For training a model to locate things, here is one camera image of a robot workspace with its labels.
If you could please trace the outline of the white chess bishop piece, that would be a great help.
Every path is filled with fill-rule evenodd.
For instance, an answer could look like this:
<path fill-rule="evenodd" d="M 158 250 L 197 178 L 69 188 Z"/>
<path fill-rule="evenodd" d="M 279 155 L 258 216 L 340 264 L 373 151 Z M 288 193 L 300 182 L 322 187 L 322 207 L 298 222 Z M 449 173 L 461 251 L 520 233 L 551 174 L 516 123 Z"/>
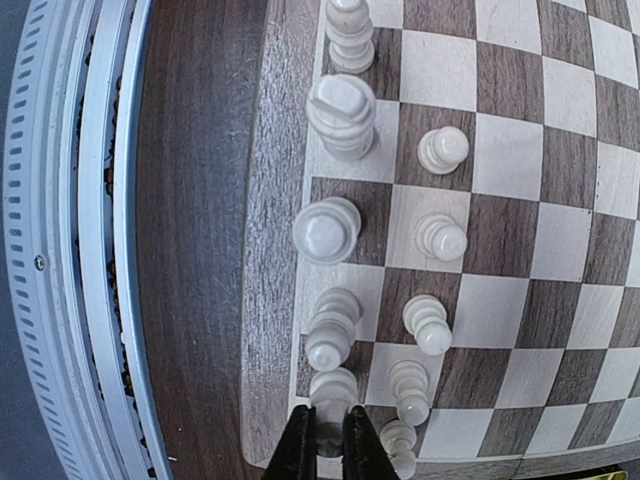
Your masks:
<path fill-rule="evenodd" d="M 347 360 L 362 315 L 359 300 L 344 288 L 331 288 L 319 296 L 305 341 L 305 354 L 314 370 L 332 371 Z"/>

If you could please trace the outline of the white chess rook piece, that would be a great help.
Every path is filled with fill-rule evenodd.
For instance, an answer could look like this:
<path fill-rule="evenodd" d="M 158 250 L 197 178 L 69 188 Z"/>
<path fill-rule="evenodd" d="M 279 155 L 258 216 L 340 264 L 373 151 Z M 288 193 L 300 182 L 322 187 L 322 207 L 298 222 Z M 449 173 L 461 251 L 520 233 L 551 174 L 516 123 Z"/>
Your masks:
<path fill-rule="evenodd" d="M 316 409 L 318 455 L 342 455 L 342 426 L 345 415 L 358 402 L 358 383 L 346 368 L 316 373 L 310 383 L 310 405 Z"/>

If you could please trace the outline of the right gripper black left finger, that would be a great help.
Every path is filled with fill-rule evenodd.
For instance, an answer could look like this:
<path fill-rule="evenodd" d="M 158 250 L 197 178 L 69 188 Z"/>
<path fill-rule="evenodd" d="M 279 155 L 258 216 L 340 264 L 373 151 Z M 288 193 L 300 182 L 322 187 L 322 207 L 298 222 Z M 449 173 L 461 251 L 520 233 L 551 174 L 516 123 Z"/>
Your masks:
<path fill-rule="evenodd" d="M 316 408 L 296 406 L 283 430 L 263 480 L 316 480 Z"/>

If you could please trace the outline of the white chess pawn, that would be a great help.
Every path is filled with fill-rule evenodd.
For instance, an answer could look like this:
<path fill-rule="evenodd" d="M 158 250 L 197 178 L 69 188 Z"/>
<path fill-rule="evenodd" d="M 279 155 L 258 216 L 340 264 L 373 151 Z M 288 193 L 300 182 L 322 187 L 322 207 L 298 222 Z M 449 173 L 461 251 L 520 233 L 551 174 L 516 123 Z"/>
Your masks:
<path fill-rule="evenodd" d="M 421 218 L 414 241 L 425 256 L 442 262 L 461 258 L 468 245 L 467 235 L 448 215 L 432 213 Z"/>
<path fill-rule="evenodd" d="M 389 375 L 398 418 L 413 427 L 422 425 L 430 414 L 425 367 L 415 360 L 400 360 L 390 368 Z"/>
<path fill-rule="evenodd" d="M 417 465 L 413 451 L 417 441 L 414 427 L 401 420 L 392 420 L 381 428 L 379 439 L 396 475 L 400 479 L 411 479 Z"/>
<path fill-rule="evenodd" d="M 453 335 L 447 311 L 436 297 L 428 294 L 412 297 L 403 308 L 402 319 L 405 329 L 426 355 L 443 355 L 451 347 Z"/>
<path fill-rule="evenodd" d="M 469 155 L 469 141 L 464 132 L 453 126 L 428 131 L 417 146 L 418 160 L 435 175 L 453 172 Z"/>

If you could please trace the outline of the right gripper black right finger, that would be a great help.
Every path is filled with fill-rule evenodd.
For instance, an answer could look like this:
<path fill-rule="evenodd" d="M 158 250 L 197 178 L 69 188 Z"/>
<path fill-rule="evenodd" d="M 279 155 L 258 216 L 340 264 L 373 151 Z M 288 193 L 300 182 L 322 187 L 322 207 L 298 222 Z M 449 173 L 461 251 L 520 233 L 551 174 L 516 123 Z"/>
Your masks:
<path fill-rule="evenodd" d="M 363 406 L 354 406 L 344 417 L 342 451 L 343 479 L 398 479 Z"/>

